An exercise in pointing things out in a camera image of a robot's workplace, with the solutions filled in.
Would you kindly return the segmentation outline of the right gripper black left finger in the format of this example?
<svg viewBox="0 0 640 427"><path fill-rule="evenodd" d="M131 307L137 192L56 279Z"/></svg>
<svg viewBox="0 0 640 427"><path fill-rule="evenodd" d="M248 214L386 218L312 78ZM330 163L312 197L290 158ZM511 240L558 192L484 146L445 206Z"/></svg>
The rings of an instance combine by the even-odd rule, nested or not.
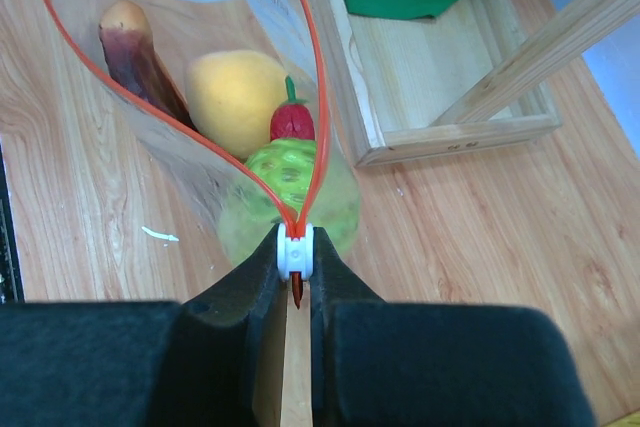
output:
<svg viewBox="0 0 640 427"><path fill-rule="evenodd" d="M185 303L6 304L5 426L276 426L286 290L269 233Z"/></svg>

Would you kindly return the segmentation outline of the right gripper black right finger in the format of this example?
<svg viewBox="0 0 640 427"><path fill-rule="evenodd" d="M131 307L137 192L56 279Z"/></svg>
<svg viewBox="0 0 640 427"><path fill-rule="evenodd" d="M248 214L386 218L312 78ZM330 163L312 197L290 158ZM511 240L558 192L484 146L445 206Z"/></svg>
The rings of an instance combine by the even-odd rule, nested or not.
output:
<svg viewBox="0 0 640 427"><path fill-rule="evenodd" d="M383 300L314 232L317 426L592 426L567 342L525 306Z"/></svg>

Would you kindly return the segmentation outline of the green custard apple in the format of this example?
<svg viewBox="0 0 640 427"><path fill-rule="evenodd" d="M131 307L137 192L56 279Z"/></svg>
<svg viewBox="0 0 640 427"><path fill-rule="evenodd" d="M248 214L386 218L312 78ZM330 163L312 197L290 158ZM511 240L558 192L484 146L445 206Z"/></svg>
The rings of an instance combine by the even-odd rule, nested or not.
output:
<svg viewBox="0 0 640 427"><path fill-rule="evenodd" d="M286 205L300 211L309 190L315 155L316 143L312 140L280 138L256 151L246 167ZM308 221L324 228L337 252L344 256L357 238L359 218L358 184L345 161L334 154ZM228 190L217 227L230 262L243 262L280 221L280 212L271 198L258 184L241 175Z"/></svg>

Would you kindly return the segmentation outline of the clear zip top bag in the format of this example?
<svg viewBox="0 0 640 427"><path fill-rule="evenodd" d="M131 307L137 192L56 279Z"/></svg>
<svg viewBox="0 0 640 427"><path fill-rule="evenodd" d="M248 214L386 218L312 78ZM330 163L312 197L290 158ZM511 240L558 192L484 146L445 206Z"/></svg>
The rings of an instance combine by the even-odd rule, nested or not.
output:
<svg viewBox="0 0 640 427"><path fill-rule="evenodd" d="M360 195L306 0L44 0L79 59L237 266L270 231L339 254Z"/></svg>

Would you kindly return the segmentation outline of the yellow peach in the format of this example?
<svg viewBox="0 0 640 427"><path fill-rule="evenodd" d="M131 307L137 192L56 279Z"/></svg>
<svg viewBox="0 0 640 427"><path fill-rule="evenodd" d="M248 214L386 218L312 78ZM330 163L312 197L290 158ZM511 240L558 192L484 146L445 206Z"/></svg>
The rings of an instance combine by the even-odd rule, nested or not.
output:
<svg viewBox="0 0 640 427"><path fill-rule="evenodd" d="M206 54L185 76L189 115L198 131L245 160L270 140L270 121L286 98L284 67L254 50Z"/></svg>

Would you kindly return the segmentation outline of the red chili pepper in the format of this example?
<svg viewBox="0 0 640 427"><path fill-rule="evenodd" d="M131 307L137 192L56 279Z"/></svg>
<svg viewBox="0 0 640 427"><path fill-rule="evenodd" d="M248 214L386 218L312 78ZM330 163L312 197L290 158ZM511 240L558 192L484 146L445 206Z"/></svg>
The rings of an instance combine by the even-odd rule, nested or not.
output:
<svg viewBox="0 0 640 427"><path fill-rule="evenodd" d="M286 99L274 111L270 121L270 140L295 138L315 140L313 117L306 107L306 101L297 96L296 87L290 76L285 78Z"/></svg>

